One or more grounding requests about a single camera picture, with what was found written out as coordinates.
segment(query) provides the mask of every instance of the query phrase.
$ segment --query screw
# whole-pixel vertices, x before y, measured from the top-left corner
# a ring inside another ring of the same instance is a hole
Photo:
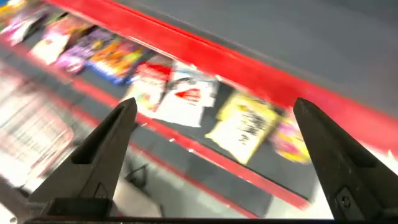
[[[343,198],[341,198],[341,202],[345,208],[349,208],[351,206],[351,202],[347,196],[343,196]]]

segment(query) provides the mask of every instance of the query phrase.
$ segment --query snack bag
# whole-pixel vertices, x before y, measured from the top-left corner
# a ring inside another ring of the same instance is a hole
[[[133,83],[122,99],[134,97],[138,111],[150,118],[154,117],[170,77],[171,67],[168,62],[171,59],[164,58],[166,57],[156,55],[139,65]]]
[[[311,162],[310,154],[292,110],[289,110],[283,118],[271,141],[275,146],[276,153],[282,157],[302,164]]]
[[[142,56],[143,50],[139,44],[116,39],[95,53],[90,59],[90,65],[98,74],[118,84],[124,81],[133,63]]]
[[[12,17],[27,4],[26,0],[9,0],[0,6],[0,29],[5,28]]]
[[[10,45],[22,42],[27,36],[38,30],[49,13],[49,8],[38,5],[18,13],[0,34],[5,35]]]
[[[279,115],[270,106],[242,93],[233,93],[218,116],[222,118],[206,135],[247,164]]]
[[[95,29],[90,34],[80,38],[75,46],[61,54],[55,66],[76,74],[82,70],[87,60],[112,38],[111,32],[102,28]]]
[[[30,51],[47,65],[54,63],[68,45],[92,25],[73,16],[65,16],[47,26],[43,39]]]
[[[184,126],[200,127],[205,106],[213,106],[218,80],[176,62],[156,118]]]

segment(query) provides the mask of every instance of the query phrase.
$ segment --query purple package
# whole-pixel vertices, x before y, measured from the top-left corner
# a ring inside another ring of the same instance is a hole
[[[25,36],[29,35],[29,31],[34,32],[35,29],[38,29],[40,24],[36,22],[47,16],[48,13],[48,7],[42,5],[22,11],[12,19],[10,24],[6,26],[0,34],[6,35],[7,40],[12,46],[16,45],[22,42]]]
[[[111,40],[113,34],[105,29],[98,28],[92,33],[80,38],[78,43],[61,54],[55,66],[70,73],[78,73],[85,66],[87,60],[99,50],[102,45]]]

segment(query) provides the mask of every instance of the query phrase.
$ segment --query red stripe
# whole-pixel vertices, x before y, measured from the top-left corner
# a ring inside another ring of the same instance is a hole
[[[70,82],[70,76],[61,71],[56,69],[53,66],[48,66],[37,60],[30,54],[28,54],[28,50],[23,45],[17,45],[10,47],[11,50],[15,51],[22,57],[28,57],[40,68],[44,70],[48,70],[49,74],[56,76],[57,78],[61,79],[64,82]],[[72,86],[74,89],[81,91],[88,96],[92,97],[93,99],[99,101],[100,103],[109,106],[111,108],[115,107],[119,99],[109,95],[108,93],[104,92],[103,90],[98,89],[97,87],[88,84],[86,81],[82,80],[79,77],[73,79]],[[218,154],[217,152],[213,151],[212,149],[208,149],[207,147],[199,144],[198,142],[185,137],[184,135],[180,134],[174,129],[171,129],[163,124],[157,122],[156,120],[150,119],[142,114],[137,114],[136,121],[141,124],[146,124],[146,127],[160,133],[165,138],[174,139],[176,143],[184,147],[186,150],[195,153],[196,155],[202,157],[203,159],[227,170],[228,172],[242,178],[249,183],[259,187],[270,194],[285,200],[286,202],[290,203],[293,206],[298,208],[306,207],[309,202],[304,199],[303,197],[291,192],[276,183],[263,178],[261,175],[245,168],[244,166],[239,165],[235,161]]]
[[[398,154],[398,119],[363,106],[282,70],[263,64],[197,35],[112,0],[47,0],[62,9],[135,40],[204,72],[220,75],[274,104],[312,101],[360,141]]]
[[[10,66],[5,65],[8,69],[13,71],[13,74],[21,76],[23,79],[25,79],[25,76],[22,75],[21,73],[19,73],[18,71],[16,71],[15,69],[13,69]],[[91,125],[92,127],[96,127],[97,125],[99,125],[100,121],[98,121],[97,119],[95,119],[94,117],[92,117],[91,115],[87,114],[86,112],[84,112],[81,108],[77,107],[77,106],[73,106],[70,102],[68,102],[67,100],[57,96],[55,93],[51,92],[48,88],[46,88],[45,86],[41,85],[41,84],[37,84],[38,88],[40,88],[40,90],[44,93],[46,93],[46,95],[48,97],[50,97],[53,102],[61,107],[64,107],[67,110],[70,110],[71,114],[74,117],[77,117],[78,119],[88,123],[89,125]],[[130,146],[132,148],[133,151],[137,151],[141,154],[143,154],[147,159],[151,160],[152,162],[156,163],[157,165],[161,166],[163,169],[166,169],[167,171],[173,173],[174,175],[180,177],[181,179],[186,180],[187,182],[189,182],[190,184],[192,184],[193,186],[195,186],[196,188],[206,192],[207,194],[211,195],[212,197],[214,197],[215,199],[219,200],[221,203],[230,206],[232,209],[236,210],[237,212],[239,212],[240,214],[244,215],[245,217],[248,218],[258,218],[256,215],[252,214],[251,212],[245,210],[244,208],[240,207],[239,205],[236,205],[235,203],[229,201],[227,198],[217,194],[216,192],[210,190],[209,188],[207,188],[206,186],[204,186],[203,184],[193,180],[192,178],[188,177],[187,175],[185,175],[183,172],[180,172],[179,170],[177,170],[176,168],[174,168],[173,166],[169,165],[168,163],[162,161],[161,159],[159,159],[158,157],[156,157],[155,155],[153,155],[152,153],[143,150],[141,148],[139,148],[137,145],[135,145],[134,143],[130,142]],[[55,162],[57,158],[53,159],[51,164],[53,164]]]

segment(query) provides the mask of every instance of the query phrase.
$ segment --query shopping cart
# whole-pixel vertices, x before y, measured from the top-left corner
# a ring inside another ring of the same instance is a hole
[[[0,174],[40,177],[73,141],[67,113],[38,84],[0,62]]]

